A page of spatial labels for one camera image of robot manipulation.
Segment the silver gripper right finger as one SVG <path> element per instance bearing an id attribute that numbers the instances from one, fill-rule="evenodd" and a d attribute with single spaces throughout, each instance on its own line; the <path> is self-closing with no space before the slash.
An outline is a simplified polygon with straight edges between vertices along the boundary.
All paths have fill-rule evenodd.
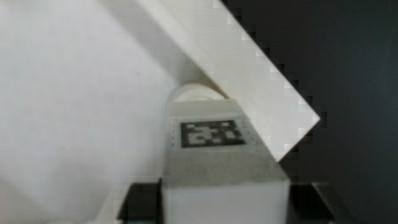
<path id="1" fill-rule="evenodd" d="M 351 212 L 328 183 L 290 187 L 290 224 L 349 224 Z"/>

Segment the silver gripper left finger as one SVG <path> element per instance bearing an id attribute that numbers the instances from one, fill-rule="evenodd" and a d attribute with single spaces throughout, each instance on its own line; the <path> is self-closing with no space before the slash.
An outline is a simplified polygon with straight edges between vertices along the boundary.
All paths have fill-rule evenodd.
<path id="1" fill-rule="evenodd" d="M 121 224 L 161 224 L 159 184 L 134 183 L 118 214 Z"/>

